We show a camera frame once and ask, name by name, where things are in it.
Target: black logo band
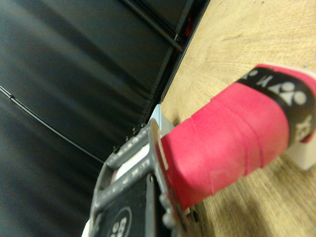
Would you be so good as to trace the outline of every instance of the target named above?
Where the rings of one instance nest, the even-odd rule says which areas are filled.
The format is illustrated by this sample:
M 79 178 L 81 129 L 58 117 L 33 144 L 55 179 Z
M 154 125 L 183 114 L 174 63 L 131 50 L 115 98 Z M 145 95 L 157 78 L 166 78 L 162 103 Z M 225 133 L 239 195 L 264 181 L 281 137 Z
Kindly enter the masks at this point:
M 289 123 L 289 146 L 315 130 L 316 98 L 301 80 L 267 68 L 254 68 L 237 82 L 260 91 L 280 105 Z

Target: wooden surface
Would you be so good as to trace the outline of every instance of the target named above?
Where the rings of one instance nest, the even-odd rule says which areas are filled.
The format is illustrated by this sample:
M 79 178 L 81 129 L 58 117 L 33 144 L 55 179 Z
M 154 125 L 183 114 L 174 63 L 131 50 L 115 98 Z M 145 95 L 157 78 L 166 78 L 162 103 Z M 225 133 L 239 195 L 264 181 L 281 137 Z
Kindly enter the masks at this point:
M 316 71 L 315 0 L 211 0 L 163 113 L 182 122 L 262 62 Z M 206 237 L 316 237 L 316 167 L 282 156 L 197 209 Z

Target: printed logo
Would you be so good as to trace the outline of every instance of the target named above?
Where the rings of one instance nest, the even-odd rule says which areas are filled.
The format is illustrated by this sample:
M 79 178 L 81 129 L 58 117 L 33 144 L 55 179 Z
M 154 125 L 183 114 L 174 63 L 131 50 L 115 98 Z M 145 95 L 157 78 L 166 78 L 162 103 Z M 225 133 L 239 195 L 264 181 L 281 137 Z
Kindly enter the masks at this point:
M 306 94 L 302 91 L 294 91 L 295 84 L 289 81 L 270 86 L 268 90 L 281 97 L 288 106 L 292 106 L 293 100 L 297 105 L 304 105 L 307 101 Z
M 107 237 L 128 237 L 129 229 L 132 223 L 132 211 L 126 206 L 123 207 L 114 217 L 111 229 Z
M 308 115 L 307 118 L 302 122 L 296 124 L 295 141 L 299 142 L 306 138 L 311 132 L 312 128 L 312 116 Z

